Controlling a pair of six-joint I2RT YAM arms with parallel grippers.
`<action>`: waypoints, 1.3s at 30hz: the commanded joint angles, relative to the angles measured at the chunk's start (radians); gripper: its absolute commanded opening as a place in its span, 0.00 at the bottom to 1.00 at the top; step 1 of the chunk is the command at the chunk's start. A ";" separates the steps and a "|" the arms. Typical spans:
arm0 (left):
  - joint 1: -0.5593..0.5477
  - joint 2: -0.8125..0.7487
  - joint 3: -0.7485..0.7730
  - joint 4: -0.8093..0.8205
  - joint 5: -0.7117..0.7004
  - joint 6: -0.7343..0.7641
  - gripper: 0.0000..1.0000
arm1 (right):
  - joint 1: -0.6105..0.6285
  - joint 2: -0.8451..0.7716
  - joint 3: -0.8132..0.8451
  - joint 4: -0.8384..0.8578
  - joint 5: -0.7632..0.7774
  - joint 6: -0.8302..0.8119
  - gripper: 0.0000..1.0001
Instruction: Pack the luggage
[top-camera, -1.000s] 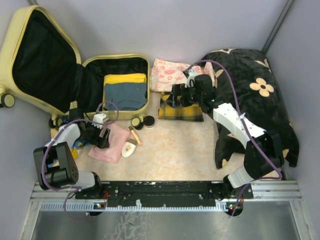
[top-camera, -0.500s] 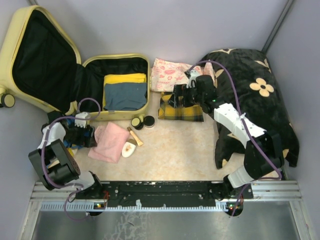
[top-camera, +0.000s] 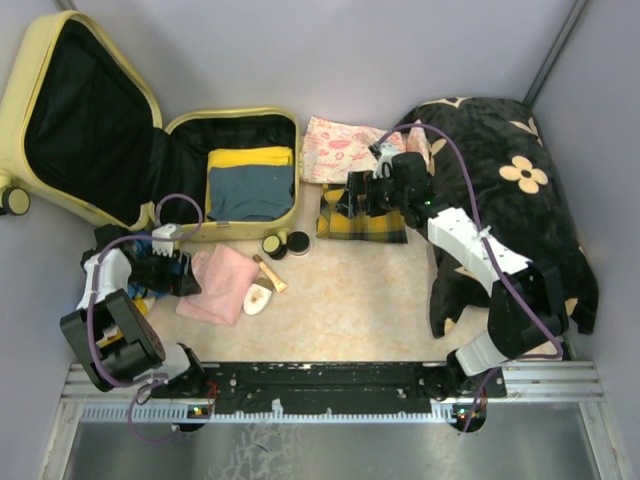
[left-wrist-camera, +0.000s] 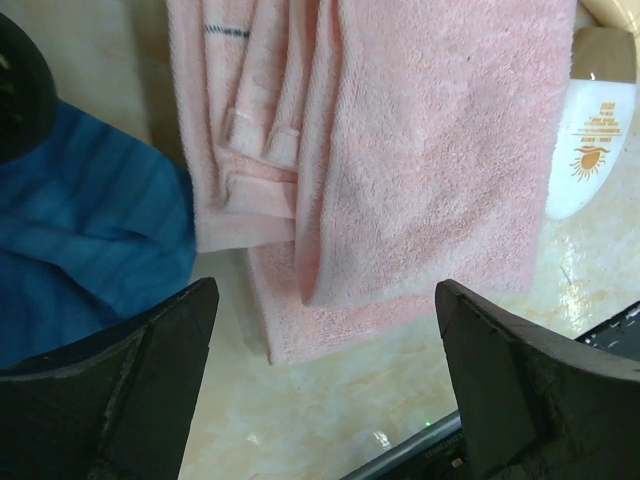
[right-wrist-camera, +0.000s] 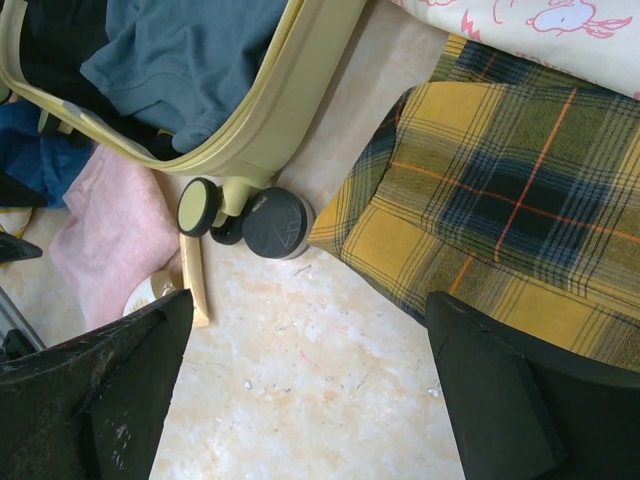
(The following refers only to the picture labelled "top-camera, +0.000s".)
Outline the pink printed cream cloth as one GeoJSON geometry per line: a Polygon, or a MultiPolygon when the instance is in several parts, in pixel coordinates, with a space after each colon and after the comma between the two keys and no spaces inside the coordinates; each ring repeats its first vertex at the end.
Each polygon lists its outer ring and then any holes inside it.
{"type": "Polygon", "coordinates": [[[301,179],[311,184],[345,184],[350,171],[374,170],[369,146],[384,130],[312,116],[302,146],[301,179]]]}

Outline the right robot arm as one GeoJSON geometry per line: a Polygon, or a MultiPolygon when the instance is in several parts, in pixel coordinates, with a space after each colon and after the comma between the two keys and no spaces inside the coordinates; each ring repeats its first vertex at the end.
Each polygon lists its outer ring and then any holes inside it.
{"type": "Polygon", "coordinates": [[[407,226],[452,256],[488,294],[487,327],[448,354],[443,394],[470,395],[483,374],[546,342],[557,344],[567,330],[559,270],[502,245],[464,209],[436,195],[420,154],[386,155],[373,171],[349,173],[337,210],[348,218],[399,212],[407,226]]]}

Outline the grey-blue t-shirt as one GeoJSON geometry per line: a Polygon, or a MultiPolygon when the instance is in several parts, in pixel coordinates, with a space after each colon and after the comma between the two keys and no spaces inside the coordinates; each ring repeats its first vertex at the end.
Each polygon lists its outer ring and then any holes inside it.
{"type": "Polygon", "coordinates": [[[213,167],[208,175],[212,221],[272,221],[294,204],[291,165],[213,167]]]}

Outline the yellow garment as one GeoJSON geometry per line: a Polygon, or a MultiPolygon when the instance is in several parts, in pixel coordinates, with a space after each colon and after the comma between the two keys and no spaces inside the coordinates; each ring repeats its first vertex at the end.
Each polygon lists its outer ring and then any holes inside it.
{"type": "Polygon", "coordinates": [[[242,166],[289,166],[294,164],[291,148],[273,146],[250,149],[216,149],[208,154],[207,171],[242,166]]]}

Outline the yellow plaid shirt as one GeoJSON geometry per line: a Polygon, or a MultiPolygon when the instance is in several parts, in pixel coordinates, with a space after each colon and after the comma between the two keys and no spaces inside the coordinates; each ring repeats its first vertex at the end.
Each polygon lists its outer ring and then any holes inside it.
{"type": "Polygon", "coordinates": [[[347,218],[337,210],[343,185],[324,184],[316,220],[316,237],[331,240],[358,240],[387,244],[407,244],[406,224],[398,212],[370,217],[347,218]]]}

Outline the pink towel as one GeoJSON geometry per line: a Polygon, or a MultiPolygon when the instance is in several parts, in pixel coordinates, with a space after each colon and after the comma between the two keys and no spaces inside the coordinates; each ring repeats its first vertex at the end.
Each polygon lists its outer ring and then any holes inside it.
{"type": "Polygon", "coordinates": [[[237,324],[246,293],[258,274],[257,263],[227,245],[198,251],[191,261],[200,294],[181,297],[176,313],[215,325],[237,324]]]}

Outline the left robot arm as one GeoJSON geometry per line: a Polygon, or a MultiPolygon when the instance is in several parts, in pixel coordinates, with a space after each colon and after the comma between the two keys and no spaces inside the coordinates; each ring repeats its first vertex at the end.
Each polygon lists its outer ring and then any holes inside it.
{"type": "Polygon", "coordinates": [[[91,383],[108,392],[160,378],[165,393],[201,394],[208,373],[197,355],[183,343],[164,346],[131,293],[138,287],[144,299],[199,294],[192,256],[179,250],[165,257],[127,248],[114,248],[104,258],[100,255],[98,249],[83,254],[83,296],[76,310],[60,320],[60,329],[91,383]]]}

